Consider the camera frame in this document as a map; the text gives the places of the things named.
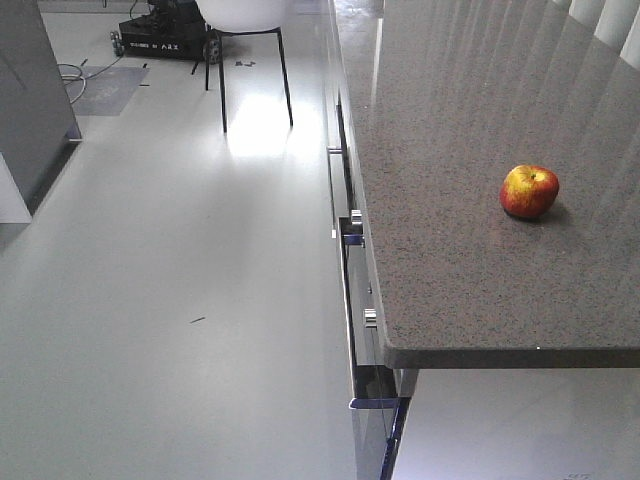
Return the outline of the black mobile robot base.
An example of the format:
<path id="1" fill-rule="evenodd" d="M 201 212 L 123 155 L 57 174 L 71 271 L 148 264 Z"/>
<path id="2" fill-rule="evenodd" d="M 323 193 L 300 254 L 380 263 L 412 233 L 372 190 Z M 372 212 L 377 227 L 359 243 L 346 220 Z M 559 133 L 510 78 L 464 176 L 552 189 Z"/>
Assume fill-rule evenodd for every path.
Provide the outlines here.
<path id="1" fill-rule="evenodd" d="M 219 43 L 207 33 L 196 1 L 148 1 L 150 11 L 110 33 L 114 53 L 179 60 L 219 60 Z"/>

